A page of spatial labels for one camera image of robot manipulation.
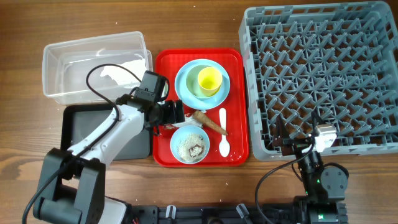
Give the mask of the white tissue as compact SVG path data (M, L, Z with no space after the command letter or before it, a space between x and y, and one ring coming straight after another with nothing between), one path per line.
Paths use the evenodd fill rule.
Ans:
M192 114L187 114L185 116L185 121L181 123L174 123L172 124L173 127L175 128L182 128L185 126L197 126L197 127L202 127L202 123L197 121Z
M101 77L108 77L118 85L139 83L147 71L146 61L137 59L120 64L121 67L105 66L100 73Z

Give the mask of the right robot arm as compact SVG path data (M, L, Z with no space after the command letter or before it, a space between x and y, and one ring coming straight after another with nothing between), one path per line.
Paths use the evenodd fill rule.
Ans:
M333 125L311 113L313 133L306 138L290 136L281 116L276 119L272 145L281 148L283 156L294 155L297 160L305 196L293 202L294 223L348 223L345 191L348 170L337 163L324 163L321 152L330 147L337 132Z

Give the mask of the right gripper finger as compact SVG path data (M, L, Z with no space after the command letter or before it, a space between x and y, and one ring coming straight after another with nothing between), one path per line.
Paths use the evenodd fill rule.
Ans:
M317 130L316 127L319 124L325 124L324 120L321 119L321 117L318 115L318 113L313 110L311 112L311 120L312 120L312 136L317 136Z
M276 133L272 140L273 146L289 146L291 145L291 138L289 136L289 132L287 131L285 124L281 115L279 114L276 122Z

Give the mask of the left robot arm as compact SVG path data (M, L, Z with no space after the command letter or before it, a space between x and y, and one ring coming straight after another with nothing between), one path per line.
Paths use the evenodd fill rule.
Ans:
M42 166L38 189L22 215L29 212L49 223L133 223L129 203L105 196L106 168L143 130L185 120L180 100L168 100L169 80L146 71L139 86L109 101L109 116L86 138L66 151L53 148Z

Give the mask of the brown carrot-shaped food scrap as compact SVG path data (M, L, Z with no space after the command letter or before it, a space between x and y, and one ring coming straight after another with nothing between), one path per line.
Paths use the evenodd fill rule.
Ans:
M192 116L196 121L198 121L201 124L204 124L205 126L208 126L217 133L225 136L228 135L225 129L223 129L221 126L217 125L214 121L212 121L209 117L207 117L205 113L201 111L195 111Z

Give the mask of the rice and food leftovers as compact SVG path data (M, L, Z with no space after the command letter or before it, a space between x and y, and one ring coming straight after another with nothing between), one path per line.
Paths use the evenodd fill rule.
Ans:
M202 135L188 134L178 144L178 154L188 163L197 162L204 157L206 145Z

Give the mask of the small light blue bowl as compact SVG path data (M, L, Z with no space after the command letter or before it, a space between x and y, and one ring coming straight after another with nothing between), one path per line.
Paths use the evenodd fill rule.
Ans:
M203 159L201 159L201 160L199 160L197 162L193 162L193 163L188 163L188 162L183 161L181 159L181 157L179 156L178 149L177 149L179 142L188 134L199 134L199 135L202 135L204 137L205 145L206 145L206 149L205 149L205 153L204 153ZM174 158L176 158L176 160L178 160L179 162L181 162L183 164L187 164L187 165L197 164L197 163L201 162L202 160L204 160L204 158L209 153L209 150L210 150L210 139L209 139L207 133L202 128L199 128L197 126L185 126L185 127L182 127L182 128L178 128L176 130L176 132L173 133L172 138L170 140L170 150L171 150L171 153L174 156Z

